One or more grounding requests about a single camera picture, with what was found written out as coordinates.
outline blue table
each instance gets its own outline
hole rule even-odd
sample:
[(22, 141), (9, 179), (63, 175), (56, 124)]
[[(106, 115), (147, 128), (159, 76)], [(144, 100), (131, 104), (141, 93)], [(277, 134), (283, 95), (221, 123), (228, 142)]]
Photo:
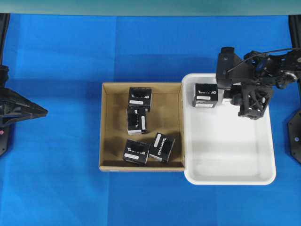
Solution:
[(270, 103), (277, 177), (269, 186), (194, 186), (183, 173), (97, 167), (102, 82), (213, 73), (223, 46), (241, 57), (290, 47), (287, 17), (12, 15), (7, 87), (49, 114), (18, 122), (0, 158), (0, 225), (301, 225), (301, 165), (286, 127), (300, 108), (297, 84)]

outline black metal frame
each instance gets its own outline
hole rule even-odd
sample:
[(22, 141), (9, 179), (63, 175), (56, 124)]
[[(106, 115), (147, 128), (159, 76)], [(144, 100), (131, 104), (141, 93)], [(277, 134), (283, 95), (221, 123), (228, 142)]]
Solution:
[[(293, 48), (301, 48), (301, 15), (288, 17)], [(301, 97), (301, 81), (298, 80), (299, 95)], [(288, 122), (291, 156), (301, 163), (301, 111)]]
[[(3, 61), (3, 50), (5, 44), (6, 33), (8, 30), (10, 14), (1, 13), (0, 14), (0, 74), (3, 79), (3, 83), (8, 79), (8, 68), (2, 65)], [(9, 137), (10, 126), (0, 128), (0, 155), (6, 152), (8, 147), (8, 137)]]

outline black box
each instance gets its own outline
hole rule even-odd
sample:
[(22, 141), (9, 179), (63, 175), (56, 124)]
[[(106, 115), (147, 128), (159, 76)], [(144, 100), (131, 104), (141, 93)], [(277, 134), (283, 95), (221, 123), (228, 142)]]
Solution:
[(218, 101), (217, 84), (196, 83), (193, 94), (194, 107), (214, 107)]
[(129, 135), (146, 133), (146, 114), (144, 109), (127, 109), (127, 133)]
[(155, 141), (150, 146), (150, 157), (158, 161), (168, 162), (174, 142), (174, 138), (157, 133)]
[(230, 90), (225, 90), (224, 94), (222, 96), (222, 103), (223, 104), (230, 104), (232, 98), (233, 98), (233, 95), (231, 94), (231, 91)]
[(123, 152), (125, 161), (145, 165), (149, 156), (150, 145), (134, 140), (127, 140)]
[(129, 108), (144, 108), (151, 111), (151, 88), (130, 87), (128, 94)]

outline white sticker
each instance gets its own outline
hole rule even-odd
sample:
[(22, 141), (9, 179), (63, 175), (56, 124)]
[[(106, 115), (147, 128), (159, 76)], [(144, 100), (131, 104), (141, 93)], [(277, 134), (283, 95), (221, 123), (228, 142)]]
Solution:
[(134, 104), (134, 105), (143, 105), (143, 101), (139, 101), (139, 100), (130, 100), (130, 104)]
[(145, 130), (145, 116), (141, 116), (142, 130)]
[(131, 158), (131, 159), (136, 159), (136, 160), (139, 159), (139, 156), (133, 155), (133, 154), (129, 154), (129, 153), (125, 153), (124, 157)]
[(134, 135), (134, 134), (141, 134), (142, 131), (141, 131), (141, 129), (138, 129), (138, 130), (128, 130), (127, 133), (129, 135)]
[(222, 100), (222, 103), (223, 103), (223, 104), (224, 104), (224, 103), (230, 103), (231, 100), (232, 100), (232, 99), (230, 99), (230, 98), (224, 98), (224, 99)]
[(156, 138), (156, 141), (155, 141), (155, 143), (154, 143), (154, 147), (158, 147), (158, 143), (159, 143), (159, 141), (160, 141), (160, 138), (161, 138), (161, 134), (158, 133), (157, 138)]
[(208, 96), (197, 96), (198, 100), (211, 100), (211, 97)]
[(196, 104), (196, 107), (213, 107), (213, 104)]

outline open cardboard box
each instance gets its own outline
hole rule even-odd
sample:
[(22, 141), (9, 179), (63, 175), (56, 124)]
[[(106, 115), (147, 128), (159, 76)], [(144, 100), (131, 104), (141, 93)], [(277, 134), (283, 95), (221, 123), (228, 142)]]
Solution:
[[(129, 136), (126, 109), (130, 87), (150, 87), (147, 134)], [(103, 171), (183, 171), (184, 133), (181, 83), (103, 83), (99, 168)], [(169, 162), (148, 158), (145, 166), (123, 160), (127, 139), (151, 144), (156, 133), (175, 138)]]

